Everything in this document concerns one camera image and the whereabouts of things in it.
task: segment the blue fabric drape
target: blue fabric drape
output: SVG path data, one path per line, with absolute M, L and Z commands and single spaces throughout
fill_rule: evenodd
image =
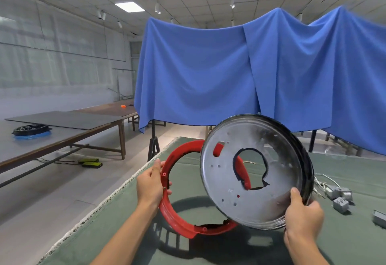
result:
M 214 30 L 150 19 L 135 96 L 140 128 L 261 111 L 291 131 L 324 129 L 386 154 L 385 57 L 386 28 L 344 8 L 309 25 L 282 9 Z

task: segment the hand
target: hand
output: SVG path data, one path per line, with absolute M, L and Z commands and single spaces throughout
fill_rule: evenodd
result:
M 164 164 L 165 161 L 161 162 L 157 158 L 151 168 L 148 168 L 137 177 L 138 206 L 150 207 L 156 211 L 163 194 L 161 169 Z
M 291 189 L 291 205 L 287 208 L 284 242 L 288 249 L 292 243 L 316 242 L 324 220 L 324 212 L 317 201 L 309 206 L 303 204 L 300 192 Z

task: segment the forearm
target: forearm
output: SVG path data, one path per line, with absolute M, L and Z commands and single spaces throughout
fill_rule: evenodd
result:
M 312 240 L 293 238 L 287 248 L 295 265 L 329 265 Z
M 90 265 L 130 265 L 155 210 L 138 206 Z

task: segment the floor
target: floor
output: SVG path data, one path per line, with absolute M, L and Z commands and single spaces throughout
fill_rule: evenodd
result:
M 93 210 L 103 199 L 129 179 L 147 161 L 151 129 L 145 134 L 133 132 L 126 125 L 126 159 L 110 152 L 82 150 L 63 160 L 78 160 L 84 156 L 98 157 L 104 164 L 99 169 L 79 165 L 52 164 L 0 189 L 0 263 L 2 265 L 33 265 L 67 231 Z M 160 148 L 179 136 L 203 139 L 205 127 L 167 124 L 156 126 Z M 308 148 L 311 132 L 299 140 Z M 314 152 L 344 154 L 345 150 L 324 140 L 318 131 Z M 88 139 L 93 145 L 119 145 L 117 130 L 108 130 Z M 56 153 L 45 156 L 53 159 Z M 364 153 L 365 157 L 384 160 L 384 156 Z M 9 172 L 20 172 L 26 166 Z

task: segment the red ring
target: red ring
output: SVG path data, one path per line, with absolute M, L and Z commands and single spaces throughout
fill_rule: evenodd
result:
M 167 188 L 169 187 L 169 174 L 172 167 L 176 164 L 176 162 L 183 157 L 184 155 L 192 152 L 201 152 L 202 146 L 204 144 L 204 140 L 195 140 L 182 144 L 177 147 L 167 158 L 163 168 L 162 168 L 162 177 L 161 183 L 164 187 L 163 196 L 161 203 L 159 205 L 159 209 L 166 219 L 167 223 L 176 231 L 176 233 L 192 239 L 197 234 L 205 234 L 205 235 L 216 235 L 225 233 L 237 226 L 237 223 L 228 219 L 225 220 L 223 224 L 204 224 L 201 226 L 196 226 L 190 223 L 187 223 L 184 219 L 182 219 L 173 209 L 169 196 L 167 194 Z M 219 156 L 221 150 L 224 146 L 220 143 L 217 143 L 215 149 L 213 150 L 214 156 Z M 250 180 L 248 176 L 248 172 L 244 167 L 243 161 L 240 157 L 237 157 L 235 162 L 235 170 L 241 179 L 244 180 L 244 188 L 249 190 L 251 189 Z

